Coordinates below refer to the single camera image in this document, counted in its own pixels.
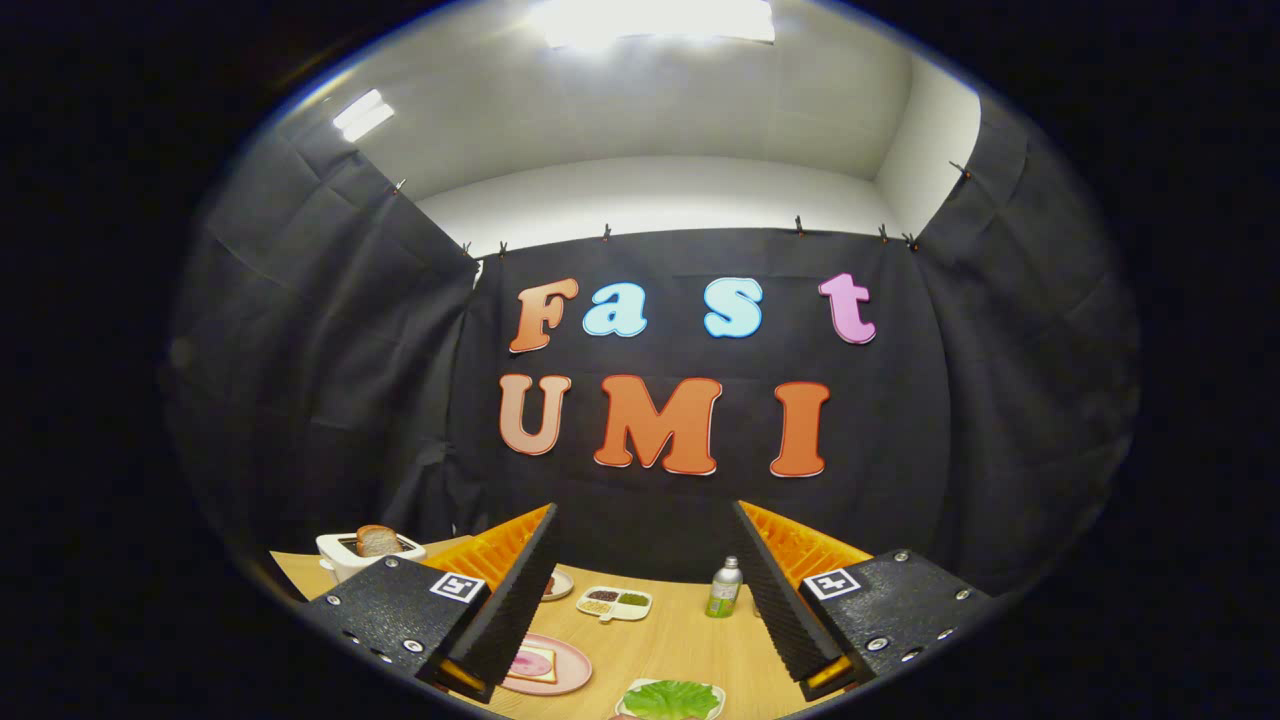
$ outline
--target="white wall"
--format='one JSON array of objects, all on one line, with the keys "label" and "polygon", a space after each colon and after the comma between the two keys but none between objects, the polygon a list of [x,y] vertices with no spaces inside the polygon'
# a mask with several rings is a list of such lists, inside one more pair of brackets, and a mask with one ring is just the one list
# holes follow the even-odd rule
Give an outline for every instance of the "white wall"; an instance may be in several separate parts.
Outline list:
[{"label": "white wall", "polygon": [[950,195],[978,141],[982,109],[968,86],[923,58],[911,58],[911,95],[876,176],[902,231],[919,233]]},{"label": "white wall", "polygon": [[582,237],[687,228],[805,228],[876,234],[896,215],[876,186],[796,165],[731,158],[620,158],[553,165],[417,202],[479,258]]}]

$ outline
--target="condiment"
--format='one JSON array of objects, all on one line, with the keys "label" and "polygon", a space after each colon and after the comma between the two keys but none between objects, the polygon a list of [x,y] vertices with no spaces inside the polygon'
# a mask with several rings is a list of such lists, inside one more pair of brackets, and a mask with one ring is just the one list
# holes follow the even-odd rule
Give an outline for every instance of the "condiment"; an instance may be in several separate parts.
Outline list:
[{"label": "condiment", "polygon": [[728,618],[733,614],[737,592],[742,588],[742,571],[737,569],[737,557],[730,555],[724,566],[712,578],[712,597],[707,602],[708,618]]}]

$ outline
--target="toast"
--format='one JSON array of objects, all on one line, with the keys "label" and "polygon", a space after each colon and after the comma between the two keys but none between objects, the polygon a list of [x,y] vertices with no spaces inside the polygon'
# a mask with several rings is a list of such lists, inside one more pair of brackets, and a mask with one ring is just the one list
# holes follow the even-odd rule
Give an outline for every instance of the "toast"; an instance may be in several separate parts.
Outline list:
[{"label": "toast", "polygon": [[383,525],[365,525],[356,530],[356,555],[361,557],[380,557],[401,552],[396,530]]}]

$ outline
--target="orange letter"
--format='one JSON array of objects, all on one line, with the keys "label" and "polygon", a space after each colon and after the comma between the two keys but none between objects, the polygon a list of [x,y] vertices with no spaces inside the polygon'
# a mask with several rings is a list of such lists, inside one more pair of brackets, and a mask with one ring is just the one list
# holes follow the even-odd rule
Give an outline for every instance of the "orange letter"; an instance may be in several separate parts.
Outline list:
[{"label": "orange letter", "polygon": [[782,450],[769,471],[780,478],[817,475],[827,466],[818,456],[818,421],[831,391],[818,383],[783,383],[773,396],[782,401]]},{"label": "orange letter", "polygon": [[644,380],[635,375],[609,375],[600,383],[609,396],[609,420],[604,428],[604,447],[595,451],[595,461],[611,468],[631,464],[627,433],[640,456],[640,464],[653,468],[671,436],[671,454],[662,461],[668,473],[710,475],[716,471],[712,459],[712,406],[721,396],[721,384],[707,378],[689,378],[676,386],[662,414],[649,397]]},{"label": "orange letter", "polygon": [[547,375],[538,382],[543,388],[543,427],[536,436],[525,432],[525,391],[534,380],[529,375],[503,375],[502,409],[498,411],[498,429],[507,447],[525,455],[541,455],[556,447],[559,438],[559,410],[570,382],[564,375]]},{"label": "orange letter", "polygon": [[564,301],[556,297],[559,295],[568,300],[577,297],[577,281],[566,278],[524,290],[516,296],[520,299],[520,327],[516,332],[516,340],[511,341],[512,352],[529,352],[547,347],[552,338],[543,332],[543,323],[545,322],[548,328],[554,328],[564,316]]}]

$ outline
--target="blue letter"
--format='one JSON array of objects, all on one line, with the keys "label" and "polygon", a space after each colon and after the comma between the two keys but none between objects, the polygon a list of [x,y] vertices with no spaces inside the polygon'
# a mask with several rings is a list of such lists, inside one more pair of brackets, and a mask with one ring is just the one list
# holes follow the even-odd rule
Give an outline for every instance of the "blue letter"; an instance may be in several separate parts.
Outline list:
[{"label": "blue letter", "polygon": [[644,288],[635,283],[607,284],[595,291],[591,302],[595,307],[582,315],[582,329],[588,334],[634,337],[649,324],[644,319]]},{"label": "blue letter", "polygon": [[764,315],[756,302],[764,300],[764,291],[751,278],[712,281],[703,300],[713,310],[703,318],[712,337],[746,337],[760,328]]}]

